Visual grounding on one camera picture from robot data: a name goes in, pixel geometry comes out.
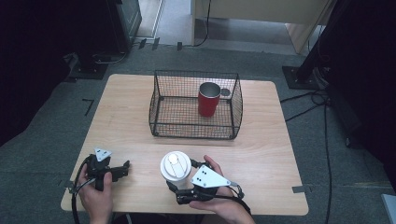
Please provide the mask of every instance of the wooden table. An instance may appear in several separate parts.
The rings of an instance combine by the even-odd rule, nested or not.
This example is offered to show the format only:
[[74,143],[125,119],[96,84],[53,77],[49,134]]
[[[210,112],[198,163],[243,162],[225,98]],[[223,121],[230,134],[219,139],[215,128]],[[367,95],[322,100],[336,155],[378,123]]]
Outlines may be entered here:
[[[276,86],[269,81],[242,80],[244,114],[234,140],[171,139],[154,137],[149,129],[152,76],[112,75],[97,107],[91,128],[71,176],[95,147],[113,152],[110,167],[131,161],[130,173],[113,183],[115,212],[209,213],[178,205],[165,184],[160,162],[174,150],[203,161],[205,154],[238,183],[253,215],[297,215],[308,212],[302,185],[283,117]],[[65,192],[62,209],[71,211]],[[83,210],[78,199],[78,210]]]

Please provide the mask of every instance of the white paper cup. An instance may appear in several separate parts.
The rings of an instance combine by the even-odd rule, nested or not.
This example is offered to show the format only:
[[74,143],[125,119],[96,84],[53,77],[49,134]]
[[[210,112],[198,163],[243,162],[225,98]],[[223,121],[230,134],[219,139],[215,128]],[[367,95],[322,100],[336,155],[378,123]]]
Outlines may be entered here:
[[181,151],[172,151],[161,160],[161,174],[163,178],[177,186],[178,189],[187,189],[191,171],[190,158]]

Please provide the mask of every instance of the person's arm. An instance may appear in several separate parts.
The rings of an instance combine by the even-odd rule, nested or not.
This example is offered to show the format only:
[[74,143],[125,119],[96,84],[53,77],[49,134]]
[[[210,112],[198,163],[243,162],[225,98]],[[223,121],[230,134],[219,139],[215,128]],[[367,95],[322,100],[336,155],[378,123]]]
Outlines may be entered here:
[[[213,161],[212,158],[205,155],[204,159],[205,161],[209,162],[209,164],[218,174],[223,175],[220,166],[215,161]],[[226,187],[220,187],[217,194],[223,196],[233,196],[233,192]],[[212,211],[224,218],[227,222],[233,224],[255,223],[253,217],[241,204],[229,199],[215,198],[207,202],[192,201],[190,202],[190,207],[199,210]]]
[[[87,181],[87,164],[81,169],[78,184]],[[92,185],[86,185],[78,192],[82,205],[90,216],[91,224],[107,224],[113,211],[113,197],[111,195],[112,174],[107,172],[104,178],[103,191],[96,190]]]

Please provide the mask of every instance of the red mug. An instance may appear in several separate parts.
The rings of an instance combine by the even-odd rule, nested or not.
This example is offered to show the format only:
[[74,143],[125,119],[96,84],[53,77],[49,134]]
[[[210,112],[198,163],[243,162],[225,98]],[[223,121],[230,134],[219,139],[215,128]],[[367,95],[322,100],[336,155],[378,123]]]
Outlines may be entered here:
[[213,82],[205,82],[199,87],[198,94],[198,113],[210,118],[216,112],[216,106],[219,103],[221,88]]

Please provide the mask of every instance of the black stand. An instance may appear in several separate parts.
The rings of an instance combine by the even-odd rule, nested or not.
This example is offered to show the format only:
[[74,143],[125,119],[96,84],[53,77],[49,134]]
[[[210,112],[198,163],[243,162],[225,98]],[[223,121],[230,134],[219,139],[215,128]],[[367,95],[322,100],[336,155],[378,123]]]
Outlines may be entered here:
[[290,89],[319,90],[319,85],[313,73],[306,79],[300,79],[297,77],[299,67],[282,66],[282,71]]
[[[69,77],[102,80],[107,70],[108,64],[96,63],[91,54],[79,45],[76,45],[76,49],[78,62],[73,67]],[[104,57],[101,59],[101,61],[109,62],[110,58]]]

